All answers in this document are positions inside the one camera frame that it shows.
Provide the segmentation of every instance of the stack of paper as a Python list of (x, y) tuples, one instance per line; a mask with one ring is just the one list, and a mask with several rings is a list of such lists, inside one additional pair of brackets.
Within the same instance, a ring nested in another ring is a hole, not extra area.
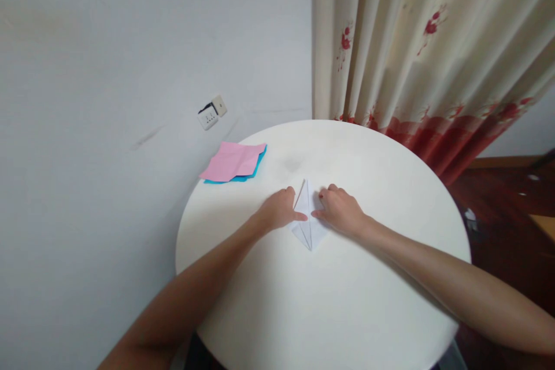
[(266, 148), (266, 143), (246, 146), (222, 142), (220, 150), (199, 177), (205, 179), (205, 183), (244, 182), (256, 175)]
[(305, 179), (295, 204), (295, 211), (306, 215), (308, 221), (293, 221), (289, 227), (295, 237), (310, 251), (314, 250), (328, 234), (328, 230), (332, 229), (325, 221), (311, 215), (314, 210), (321, 209), (324, 209), (324, 206), (320, 202), (318, 192), (314, 190), (310, 181)]

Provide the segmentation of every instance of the wall socket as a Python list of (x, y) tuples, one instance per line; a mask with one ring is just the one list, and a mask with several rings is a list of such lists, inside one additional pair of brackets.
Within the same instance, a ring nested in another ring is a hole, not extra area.
[(208, 130), (210, 127), (215, 125), (218, 121), (218, 114), (214, 106), (209, 105), (203, 111), (197, 114), (198, 121), (201, 122), (201, 126), (204, 130)]
[(227, 107), (224, 104), (224, 101), (221, 98), (221, 95), (218, 95), (215, 99), (212, 100), (212, 104), (214, 104), (214, 108), (218, 112), (218, 116), (223, 116), (227, 113)]

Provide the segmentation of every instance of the wooden floor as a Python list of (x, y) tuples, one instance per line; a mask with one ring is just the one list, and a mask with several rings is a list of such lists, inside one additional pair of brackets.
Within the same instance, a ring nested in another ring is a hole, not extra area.
[[(555, 217), (555, 169), (469, 169), (447, 188), (461, 213), (476, 214), (472, 263), (555, 316), (555, 243), (529, 217)], [(463, 325), (456, 340), (469, 370), (555, 369), (555, 360), (502, 349)]]

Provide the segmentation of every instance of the white paper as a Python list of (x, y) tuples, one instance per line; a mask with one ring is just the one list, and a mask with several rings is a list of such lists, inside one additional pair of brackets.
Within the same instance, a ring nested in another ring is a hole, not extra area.
[(305, 179), (302, 184), (294, 209), (306, 215), (308, 221), (293, 221), (289, 227), (295, 237), (297, 237), (307, 249), (312, 251), (318, 247), (331, 227), (325, 221), (316, 219), (311, 215), (314, 210), (324, 209), (324, 206), (320, 202), (318, 192), (314, 190), (308, 179)]

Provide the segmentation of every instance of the curtain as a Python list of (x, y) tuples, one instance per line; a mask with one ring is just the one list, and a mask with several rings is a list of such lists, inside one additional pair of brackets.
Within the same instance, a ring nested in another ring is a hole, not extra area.
[(555, 85), (555, 0), (314, 0), (314, 117), (449, 184)]

